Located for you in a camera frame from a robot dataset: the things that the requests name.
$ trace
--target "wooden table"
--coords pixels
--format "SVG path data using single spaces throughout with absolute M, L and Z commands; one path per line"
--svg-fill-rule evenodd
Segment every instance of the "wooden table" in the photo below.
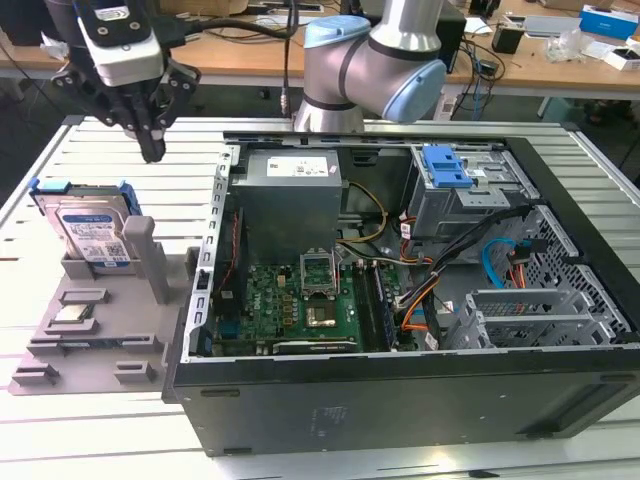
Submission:
M 640 9 L 640 6 L 623 0 L 616 0 L 615 4 Z M 524 0 L 502 0 L 492 22 L 498 22 L 507 12 L 516 15 L 578 15 L 577 12 L 545 9 Z M 301 47 L 304 41 L 303 30 L 298 32 L 291 45 L 290 76 L 293 86 L 302 86 L 304 76 L 304 51 Z M 224 33 L 236 34 L 230 29 Z M 476 35 L 473 38 L 479 45 L 487 48 L 490 48 L 491 39 L 492 35 Z M 607 37 L 602 37 L 601 40 L 616 43 L 616 40 Z M 640 100 L 640 73 L 620 72 L 591 58 L 584 63 L 553 64 L 545 58 L 543 46 L 544 40 L 525 36 L 514 55 L 500 55 L 507 68 L 493 92 L 497 95 Z M 36 47 L 10 47 L 10 53 L 34 78 L 49 78 L 52 71 L 62 66 L 62 62 L 49 58 Z M 279 86 L 282 83 L 281 42 L 240 45 L 204 35 L 199 41 L 175 49 L 173 53 L 177 61 L 193 65 L 202 71 L 203 84 Z M 20 77 L 20 72 L 2 57 L 0 52 L 0 76 Z M 470 79 L 471 62 L 466 56 L 460 55 L 454 72 L 447 76 L 447 85 L 443 89 L 436 119 L 448 119 L 451 105 Z
M 615 5 L 640 10 L 640 6 L 621 0 L 617 0 Z M 521 16 L 578 16 L 578 12 L 543 8 L 523 0 L 502 0 L 500 8 L 489 23 L 498 23 L 507 13 Z M 624 44 L 623 41 L 614 38 L 589 35 L 602 42 Z M 467 37 L 478 45 L 491 49 L 493 34 Z M 584 62 L 551 63 L 545 58 L 544 44 L 543 39 L 523 35 L 515 54 L 499 54 L 505 63 L 506 71 L 493 87 L 493 93 L 531 97 L 640 100 L 640 73 L 621 72 L 601 60 L 589 57 Z M 491 59 L 491 55 L 485 52 L 479 52 L 478 56 Z M 450 117 L 451 107 L 457 101 L 458 95 L 466 89 L 470 75 L 471 61 L 466 55 L 459 55 L 454 72 L 447 77 L 436 119 L 446 120 Z

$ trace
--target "box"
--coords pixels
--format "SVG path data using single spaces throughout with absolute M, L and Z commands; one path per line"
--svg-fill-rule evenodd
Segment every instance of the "box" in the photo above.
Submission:
M 162 13 L 228 17 L 247 9 L 249 0 L 160 0 Z
M 580 12 L 580 30 L 626 40 L 638 28 L 638 15 L 614 12 L 600 7 L 585 5 Z
M 538 0 L 538 3 L 544 8 L 556 8 L 558 10 L 579 12 L 587 3 L 599 8 L 609 8 L 613 3 L 613 0 Z
M 628 47 L 620 47 L 609 52 L 604 61 L 618 70 L 640 70 L 640 55 Z

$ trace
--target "label on power supply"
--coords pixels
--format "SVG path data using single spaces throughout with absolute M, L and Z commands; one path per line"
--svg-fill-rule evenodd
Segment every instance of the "label on power supply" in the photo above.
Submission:
M 327 157 L 271 157 L 267 163 L 267 177 L 328 176 Z
M 84 259 L 101 267 L 124 267 L 129 257 L 109 215 L 63 215 L 69 238 Z

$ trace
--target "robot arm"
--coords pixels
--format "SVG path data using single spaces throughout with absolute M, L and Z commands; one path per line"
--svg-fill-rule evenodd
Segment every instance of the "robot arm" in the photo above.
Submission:
M 195 91 L 200 72 L 170 57 L 188 25 L 150 18 L 139 0 L 46 0 L 69 63 L 53 83 L 104 124 L 119 124 L 147 163 L 165 153 L 164 130 Z M 167 76 L 170 93 L 160 82 Z
M 387 0 L 373 30 L 361 17 L 325 17 L 305 37 L 304 101 L 296 131 L 358 132 L 362 110 L 397 123 L 435 104 L 446 68 L 435 31 L 443 0 Z

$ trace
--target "floor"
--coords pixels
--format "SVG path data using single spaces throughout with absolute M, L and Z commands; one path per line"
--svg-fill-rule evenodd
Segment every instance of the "floor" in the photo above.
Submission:
M 17 183 L 55 133 L 64 114 L 82 114 L 79 107 L 58 94 L 48 82 L 39 81 L 42 92 L 25 80 L 25 98 L 20 102 L 0 98 L 0 204 L 4 203 Z M 256 87 L 201 86 L 184 115 L 220 117 L 279 117 L 279 89 L 270 89 L 271 97 L 263 99 Z M 292 92 L 295 110 L 300 104 L 301 91 Z M 534 97 L 495 97 L 486 107 L 482 120 L 538 122 L 537 110 L 541 99 Z M 640 108 L 636 108 L 640 118 Z M 637 125 L 616 116 L 605 124 L 592 126 L 584 121 L 580 109 L 576 123 L 582 131 L 619 165 L 630 145 L 640 135 Z M 455 120 L 470 120 L 471 111 L 460 110 Z M 623 171 L 631 179 L 640 174 L 640 146 L 636 146 L 625 162 Z

